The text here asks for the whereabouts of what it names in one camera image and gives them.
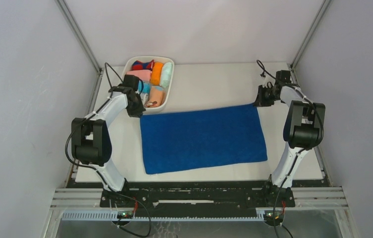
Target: metal frame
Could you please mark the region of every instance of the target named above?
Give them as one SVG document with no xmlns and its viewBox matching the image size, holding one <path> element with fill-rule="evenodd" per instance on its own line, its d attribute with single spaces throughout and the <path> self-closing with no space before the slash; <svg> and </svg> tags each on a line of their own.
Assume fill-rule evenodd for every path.
<svg viewBox="0 0 373 238">
<path fill-rule="evenodd" d="M 88 112 L 90 112 L 96 102 L 97 94 L 99 91 L 100 82 L 102 80 L 103 71 L 95 58 L 89 44 L 87 43 L 80 27 L 78 26 L 74 16 L 72 15 L 65 0 L 55 0 L 58 7 L 61 9 L 64 17 L 66 18 L 69 26 L 71 27 L 75 37 L 79 41 L 82 49 L 88 56 L 92 66 L 98 73 L 98 78 L 96 85 L 93 89 L 90 105 Z M 298 82 L 294 70 L 296 65 L 300 61 L 300 58 L 307 47 L 309 41 L 311 40 L 313 33 L 318 27 L 320 20 L 325 14 L 328 6 L 332 0 L 324 0 L 316 17 L 310 26 L 293 62 L 289 64 L 289 70 L 292 72 L 292 79 L 294 82 Z M 319 165 L 323 176 L 325 179 L 321 180 L 308 180 L 308 181 L 295 181 L 293 183 L 292 191 L 294 193 L 294 199 L 296 202 L 296 207 L 286 208 L 287 210 L 334 210 L 339 228 L 343 237 L 346 238 L 358 238 L 357 230 L 355 228 L 354 222 L 351 218 L 349 212 L 348 204 L 345 199 L 345 195 L 340 187 L 330 187 L 332 181 L 330 180 L 327 172 L 327 163 L 325 163 L 322 151 L 320 148 L 315 148 L 315 153 L 318 157 Z M 101 183 L 75 183 L 75 174 L 77 168 L 71 168 L 66 181 L 66 187 L 72 188 L 59 188 L 55 191 L 50 211 L 47 216 L 47 221 L 45 223 L 42 236 L 43 238 L 54 238 L 57 235 L 59 223 L 61 220 L 78 220 L 78 221 L 108 221 L 116 220 L 117 212 L 115 209 L 100 207 L 100 203 L 107 201 L 105 197 L 102 197 L 102 184 Z M 231 183 L 252 183 L 255 186 L 251 187 L 251 190 L 260 190 L 263 181 L 247 181 L 247 182 L 231 182 Z M 131 190 L 145 189 L 144 187 L 150 186 L 153 183 L 133 183 L 135 188 Z M 165 189 L 176 186 L 175 183 L 159 183 L 158 185 L 154 183 L 155 186 L 162 186 Z M 202 185 L 202 183 L 191 182 L 189 186 L 207 186 L 207 184 Z M 176 205 L 175 200 L 160 201 L 161 203 L 170 203 Z M 237 209 L 246 209 L 237 205 Z M 118 212 L 131 211 L 132 208 L 118 208 Z M 270 211 L 272 208 L 261 207 L 256 208 L 254 211 L 251 209 L 251 214 L 247 216 L 237 217 L 229 216 L 226 213 L 225 217 L 182 217 L 182 216 L 170 216 L 170 217 L 152 217 L 153 221 L 263 221 L 263 215 L 265 211 Z M 146 220 L 145 217 L 135 217 L 135 221 Z"/>
</svg>

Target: floor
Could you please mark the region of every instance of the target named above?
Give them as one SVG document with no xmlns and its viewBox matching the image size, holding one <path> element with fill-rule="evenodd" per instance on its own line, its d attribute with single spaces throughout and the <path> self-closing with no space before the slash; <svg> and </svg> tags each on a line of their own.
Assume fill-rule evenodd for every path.
<svg viewBox="0 0 373 238">
<path fill-rule="evenodd" d="M 283 62 L 265 63 L 266 69 L 275 74 L 288 70 Z M 123 67 L 115 67 L 122 74 Z M 262 71 L 255 63 L 184 64 L 175 65 L 171 93 L 163 112 L 184 112 L 243 105 L 254 102 L 258 86 L 263 83 Z M 117 84 L 117 77 L 109 70 L 110 80 Z M 109 85 L 106 75 L 101 81 L 95 109 L 107 97 Z M 228 166 L 194 169 L 181 172 L 147 175 L 142 160 L 139 119 L 130 118 L 126 111 L 120 113 L 110 125 L 113 146 L 111 159 L 128 181 L 220 181 L 266 180 L 276 168 L 284 150 L 282 130 L 288 113 L 285 104 L 276 102 L 267 108 L 258 108 L 266 140 L 268 161 Z M 302 160 L 295 179 L 322 179 L 315 152 L 310 151 Z M 100 182 L 97 175 L 79 168 L 76 182 Z"/>
</svg>

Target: wall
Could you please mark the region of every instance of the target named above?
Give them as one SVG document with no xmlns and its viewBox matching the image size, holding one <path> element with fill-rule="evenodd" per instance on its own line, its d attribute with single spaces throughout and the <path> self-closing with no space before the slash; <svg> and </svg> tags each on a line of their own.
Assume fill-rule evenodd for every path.
<svg viewBox="0 0 373 238">
<path fill-rule="evenodd" d="M 98 61 L 288 61 L 322 0 L 67 0 Z"/>
<path fill-rule="evenodd" d="M 0 237 L 39 237 L 96 72 L 53 0 L 0 1 Z"/>
<path fill-rule="evenodd" d="M 325 103 L 322 143 L 363 238 L 373 237 L 373 1 L 333 1 L 297 66 L 303 90 Z"/>
</svg>

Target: gray wall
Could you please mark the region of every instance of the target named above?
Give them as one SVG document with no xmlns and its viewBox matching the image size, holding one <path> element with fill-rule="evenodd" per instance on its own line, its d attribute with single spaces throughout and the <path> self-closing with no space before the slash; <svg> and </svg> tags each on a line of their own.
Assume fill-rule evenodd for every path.
<svg viewBox="0 0 373 238">
<path fill-rule="evenodd" d="M 332 2 L 297 76 L 325 103 L 322 145 L 331 176 L 342 185 L 360 236 L 373 237 L 373 1 Z"/>
<path fill-rule="evenodd" d="M 95 78 L 53 0 L 0 1 L 0 237 L 41 234 Z"/>
</svg>

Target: light blue towel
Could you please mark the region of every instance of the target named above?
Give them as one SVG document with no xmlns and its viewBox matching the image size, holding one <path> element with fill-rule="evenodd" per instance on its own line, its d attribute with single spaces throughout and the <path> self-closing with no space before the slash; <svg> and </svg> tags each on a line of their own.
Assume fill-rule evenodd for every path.
<svg viewBox="0 0 373 238">
<path fill-rule="evenodd" d="M 172 63 L 167 62 L 163 65 L 160 75 L 160 86 L 163 88 L 168 88 L 170 85 L 170 78 L 172 76 Z"/>
</svg>

